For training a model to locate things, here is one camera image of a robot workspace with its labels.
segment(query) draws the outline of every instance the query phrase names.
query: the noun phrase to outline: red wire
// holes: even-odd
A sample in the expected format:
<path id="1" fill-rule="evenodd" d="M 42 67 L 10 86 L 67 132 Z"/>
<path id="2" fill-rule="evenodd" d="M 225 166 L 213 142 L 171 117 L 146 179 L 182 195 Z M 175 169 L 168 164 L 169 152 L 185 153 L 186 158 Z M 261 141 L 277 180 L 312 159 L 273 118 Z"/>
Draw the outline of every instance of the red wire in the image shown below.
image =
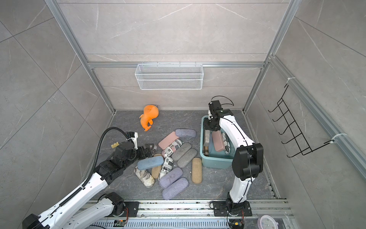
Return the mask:
<path id="1" fill-rule="evenodd" d="M 242 217 L 242 222 L 241 223 L 243 223 L 243 220 L 244 220 L 244 211 L 242 210 L 242 215 L 243 215 L 243 217 Z"/>
<path id="2" fill-rule="evenodd" d="M 126 218 L 126 223 L 127 223 L 127 220 L 128 220 L 128 207 L 126 207 L 127 209 L 127 218 Z"/>

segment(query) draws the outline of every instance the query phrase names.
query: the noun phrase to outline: black bracket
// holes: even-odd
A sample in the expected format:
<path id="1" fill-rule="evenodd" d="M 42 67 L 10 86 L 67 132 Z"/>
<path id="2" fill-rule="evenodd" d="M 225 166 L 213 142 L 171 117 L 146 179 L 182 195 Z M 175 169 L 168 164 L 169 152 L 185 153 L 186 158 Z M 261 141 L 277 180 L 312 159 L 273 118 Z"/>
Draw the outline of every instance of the black bracket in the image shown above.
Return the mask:
<path id="1" fill-rule="evenodd" d="M 125 202 L 125 207 L 128 208 L 128 217 L 137 217 L 138 207 L 140 205 L 139 201 L 135 202 Z M 124 210 L 123 213 L 119 217 L 127 217 L 127 210 Z"/>
<path id="2" fill-rule="evenodd" d="M 228 210 L 226 206 L 225 201 L 212 201 L 213 204 L 213 213 L 214 216 L 228 216 Z M 230 212 L 232 216 L 243 216 L 242 210 L 244 213 L 244 216 L 252 216 L 251 207 L 248 201 L 241 202 L 237 204 Z"/>

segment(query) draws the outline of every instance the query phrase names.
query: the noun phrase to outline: aluminum frame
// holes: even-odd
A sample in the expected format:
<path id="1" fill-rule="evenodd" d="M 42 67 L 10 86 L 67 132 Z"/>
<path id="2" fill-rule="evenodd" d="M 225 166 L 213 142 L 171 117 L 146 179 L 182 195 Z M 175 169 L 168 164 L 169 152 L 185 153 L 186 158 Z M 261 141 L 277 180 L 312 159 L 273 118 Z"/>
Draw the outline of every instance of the aluminum frame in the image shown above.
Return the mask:
<path id="1" fill-rule="evenodd" d="M 277 34 L 276 36 L 274 37 L 274 40 L 272 42 L 272 45 L 267 53 L 267 57 L 264 61 L 264 67 L 263 69 L 261 69 L 261 71 L 259 72 L 258 74 L 258 77 L 256 78 L 255 82 L 254 82 L 254 85 L 250 91 L 250 94 L 248 96 L 248 99 L 247 101 L 245 102 L 245 105 L 243 107 L 243 111 L 244 113 L 246 114 L 249 110 L 249 107 L 251 105 L 251 103 L 253 102 L 253 99 L 258 91 L 258 88 L 259 86 L 261 85 L 262 81 L 263 81 L 263 78 L 268 70 L 268 59 L 271 55 L 274 55 L 276 54 L 277 50 L 278 50 L 278 47 L 280 46 L 282 40 L 283 40 L 283 37 L 285 36 L 300 4 L 301 4 L 301 1 L 302 0 L 291 0 L 291 2 L 289 3 L 289 6 L 287 8 L 287 11 L 282 19 L 282 22 L 281 22 L 281 25 L 280 25 L 280 28 L 278 29 L 277 31 Z"/>
<path id="2" fill-rule="evenodd" d="M 275 55 L 271 55 L 269 57 L 269 61 L 286 81 L 288 78 L 291 78 L 287 81 L 288 85 L 291 86 L 301 102 L 303 102 L 330 138 L 333 138 L 336 134 L 344 133 L 344 130 L 342 130 L 336 121 L 330 117 L 316 99 L 304 88 L 304 86 Z M 366 181 L 366 155 L 356 146 L 348 135 L 338 135 L 334 139 L 334 143 Z"/>
<path id="3" fill-rule="evenodd" d="M 138 64 L 202 64 L 203 67 L 263 67 L 264 62 L 242 61 L 242 62 L 210 62 L 210 61 L 173 61 L 173 62 L 89 62 L 90 68 L 136 68 Z"/>
<path id="4" fill-rule="evenodd" d="M 86 55 L 82 50 L 80 44 L 78 43 L 75 35 L 71 31 L 70 25 L 67 23 L 66 18 L 63 15 L 58 3 L 56 2 L 56 0 L 45 0 L 45 2 L 48 5 L 48 8 L 51 10 L 52 14 L 54 15 L 57 23 L 60 25 L 62 32 L 65 34 L 66 39 L 69 41 L 81 64 L 84 66 L 86 72 L 88 73 L 95 87 L 99 91 L 99 94 L 107 105 L 109 111 L 113 114 L 115 112 L 115 109 L 112 105 L 112 102 L 105 92 L 102 84 L 99 82 L 96 73 L 90 67 L 88 67 L 88 60 L 86 58 Z"/>
<path id="5" fill-rule="evenodd" d="M 150 225 L 149 228 L 161 228 L 163 223 L 168 223 L 174 220 L 196 222 L 199 225 L 191 225 L 189 228 L 228 228 L 225 224 L 226 217 L 214 216 L 213 209 L 210 208 L 211 201 L 225 201 L 225 200 L 133 200 L 139 201 L 139 209 L 137 217 L 129 217 L 124 228 L 147 228 L 146 223 Z M 294 215 L 288 205 L 287 200 L 281 199 L 254 199 L 248 200 L 253 213 L 251 217 L 244 218 L 259 218 L 262 215 L 271 215 L 274 218 L 282 218 L 286 220 L 286 224 L 291 226 L 290 221 L 294 222 Z M 84 210 L 96 203 L 95 200 L 87 202 L 81 210 Z M 228 219 L 240 219 L 241 217 L 228 216 Z M 126 217 L 104 217 L 94 223 L 94 225 L 103 226 L 107 229 L 114 228 L 114 220 L 122 220 Z M 141 225 L 145 223 L 145 227 L 136 227 L 134 225 Z M 202 227 L 200 223 L 208 223 L 206 227 Z M 187 228 L 185 225 L 176 225 L 174 228 Z"/>

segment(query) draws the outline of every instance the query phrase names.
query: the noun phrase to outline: black cable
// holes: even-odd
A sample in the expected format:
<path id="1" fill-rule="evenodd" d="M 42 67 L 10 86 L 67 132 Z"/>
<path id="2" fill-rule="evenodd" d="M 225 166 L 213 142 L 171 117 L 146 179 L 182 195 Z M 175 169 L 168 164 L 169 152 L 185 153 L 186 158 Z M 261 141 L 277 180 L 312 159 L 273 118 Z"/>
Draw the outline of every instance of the black cable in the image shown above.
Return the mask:
<path id="1" fill-rule="evenodd" d="M 98 143 L 98 147 L 97 147 L 97 152 L 95 153 L 95 157 L 94 157 L 94 161 L 93 161 L 93 166 L 91 167 L 90 173 L 88 175 L 88 177 L 86 178 L 86 180 L 84 181 L 84 183 L 81 185 L 82 187 L 79 187 L 77 190 L 75 190 L 75 192 L 73 192 L 71 195 L 69 195 L 64 201 L 62 201 L 59 205 L 63 206 L 65 203 L 67 203 L 70 199 L 72 199 L 76 194 L 78 194 L 85 186 L 86 184 L 90 181 L 90 179 L 92 178 L 92 175 L 94 174 L 94 170 L 95 167 L 97 166 L 97 161 L 98 161 L 98 157 L 99 157 L 99 152 L 100 152 L 100 147 L 102 146 L 102 142 L 103 139 L 105 137 L 105 135 L 107 134 L 108 131 L 110 130 L 118 130 L 119 132 L 121 132 L 126 139 L 128 139 L 129 142 L 132 142 L 135 148 L 135 143 L 133 142 L 133 140 L 131 139 L 131 137 L 129 137 L 123 130 L 121 130 L 118 127 L 109 127 L 107 128 L 103 133 L 102 136 L 99 139 L 99 143 Z"/>
<path id="2" fill-rule="evenodd" d="M 93 225 L 93 224 L 91 224 L 91 225 L 89 225 L 89 226 L 97 226 L 97 227 L 99 227 L 99 228 L 103 228 L 103 229 L 106 229 L 105 227 L 102 227 L 102 226 L 98 226 L 98 225 Z"/>
<path id="3" fill-rule="evenodd" d="M 40 222 L 39 224 L 41 224 L 41 223 L 43 223 L 44 221 L 46 221 L 46 219 L 48 219 L 48 217 L 46 217 L 42 222 Z"/>
<path id="4" fill-rule="evenodd" d="M 239 128 L 232 122 L 232 121 L 230 121 L 230 120 L 228 120 L 227 118 L 223 118 L 223 119 L 226 119 L 227 121 L 229 121 L 229 122 L 231 122 L 237 129 L 238 129 L 238 131 L 239 131 L 239 133 L 240 133 L 240 135 L 243 137 L 243 139 L 245 140 L 245 137 L 244 137 L 244 135 L 240 132 L 240 130 L 239 130 Z"/>
<path id="5" fill-rule="evenodd" d="M 229 104 L 229 105 L 233 105 L 233 106 L 234 106 L 234 103 L 231 101 L 231 99 L 229 99 L 228 97 L 223 96 L 223 95 L 217 95 L 217 96 L 214 96 L 214 97 L 212 97 L 212 98 L 211 98 L 211 101 L 212 101 L 212 99 L 213 99 L 213 98 L 215 98 L 215 97 L 224 97 L 224 98 L 227 98 L 228 100 L 230 100 L 230 102 L 231 102 L 231 103 L 224 103 L 224 104 L 221 104 L 221 105 Z"/>
<path id="6" fill-rule="evenodd" d="M 228 223 L 229 227 L 232 229 L 232 227 L 230 226 L 230 222 L 228 221 L 228 216 L 229 216 L 229 211 L 228 211 L 228 214 L 226 216 L 226 222 Z"/>
<path id="7" fill-rule="evenodd" d="M 107 194 L 105 193 L 105 194 L 101 195 L 101 196 L 98 198 L 97 203 L 98 203 L 98 202 L 99 202 L 99 200 L 100 200 L 103 196 L 105 196 L 105 195 L 107 195 Z"/>

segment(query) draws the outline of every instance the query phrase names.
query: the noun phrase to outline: plastic storage bin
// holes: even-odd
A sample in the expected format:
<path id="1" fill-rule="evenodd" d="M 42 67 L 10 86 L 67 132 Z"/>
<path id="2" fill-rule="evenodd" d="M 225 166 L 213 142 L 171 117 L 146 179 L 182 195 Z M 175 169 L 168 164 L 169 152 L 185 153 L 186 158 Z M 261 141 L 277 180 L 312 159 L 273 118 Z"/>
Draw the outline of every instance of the plastic storage bin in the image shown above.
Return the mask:
<path id="1" fill-rule="evenodd" d="M 235 155 L 235 149 L 234 145 L 232 144 L 231 140 L 230 142 L 230 153 L 225 154 L 224 151 L 216 152 L 215 148 L 212 147 L 211 152 L 209 152 L 209 156 L 205 156 L 203 154 L 203 120 L 204 118 L 208 118 L 208 115 L 203 116 L 201 120 L 201 143 L 199 147 L 199 153 L 202 157 L 202 165 L 205 167 L 210 168 L 217 168 L 217 169 L 228 169 L 231 166 L 232 160 Z"/>
<path id="2" fill-rule="evenodd" d="M 202 64 L 138 64 L 135 72 L 141 90 L 202 89 Z"/>

